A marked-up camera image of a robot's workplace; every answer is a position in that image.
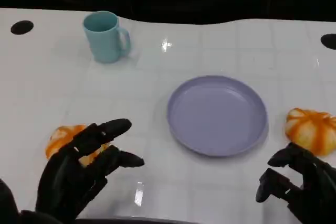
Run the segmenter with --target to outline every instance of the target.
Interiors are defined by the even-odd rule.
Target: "teal mug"
[[[113,63],[130,52],[130,35],[119,27],[114,13],[103,10],[92,13],[84,19],[83,27],[96,61]]]

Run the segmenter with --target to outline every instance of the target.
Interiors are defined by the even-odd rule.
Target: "table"
[[[285,202],[255,202],[270,156],[288,143],[289,109],[336,114],[336,54],[320,37],[335,23],[247,19],[216,25],[143,23],[120,18],[131,54],[112,65],[92,60],[81,22],[87,12],[0,9],[0,174],[19,209],[33,209],[44,148],[59,125],[129,118],[115,145],[146,165],[119,169],[82,212],[84,218],[144,216],[215,223],[295,223]],[[31,20],[25,35],[12,24]],[[264,100],[270,130],[263,145],[230,158],[206,158],[172,139],[165,108],[183,81],[223,74]],[[336,154],[326,161],[336,166]],[[294,183],[294,171],[280,169]]]

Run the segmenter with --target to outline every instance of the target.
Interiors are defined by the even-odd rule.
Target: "white surface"
[[[0,176],[19,209],[33,209],[44,148],[62,124],[125,117],[132,129],[115,144],[146,165],[120,169],[81,214],[147,216],[215,223],[295,223],[286,204],[255,202],[270,156],[288,143],[290,108],[336,113],[336,53],[320,37],[335,23],[238,20],[217,25],[149,24],[120,19],[133,51],[112,65],[92,60],[81,22],[86,12],[0,9]],[[31,20],[16,36],[11,25]],[[165,108],[183,81],[224,74],[251,85],[270,120],[266,142],[232,158],[208,159],[171,137]],[[336,153],[326,158],[336,166]],[[298,185],[300,178],[281,169]]]

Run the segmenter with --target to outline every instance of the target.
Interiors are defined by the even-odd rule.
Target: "orange pumpkin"
[[[86,128],[86,125],[75,125],[75,126],[61,126],[58,127],[53,134],[50,137],[50,141],[48,143],[48,146],[46,148],[46,156],[47,159],[50,159],[52,155],[54,155],[60,148],[62,148],[64,145],[70,143],[75,135],[77,135],[79,132],[84,130]],[[84,156],[79,159],[79,162],[83,166],[88,166],[92,163],[95,157],[102,151],[104,151],[109,144],[103,144],[98,150],[91,153],[88,156]]]
[[[293,143],[314,155],[327,155],[336,148],[336,118],[327,112],[292,109],[285,130]]]

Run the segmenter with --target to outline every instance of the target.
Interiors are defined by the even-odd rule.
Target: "purple plate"
[[[203,76],[179,86],[170,97],[167,119],[174,137],[208,156],[230,156],[264,141],[266,108],[244,83]]]

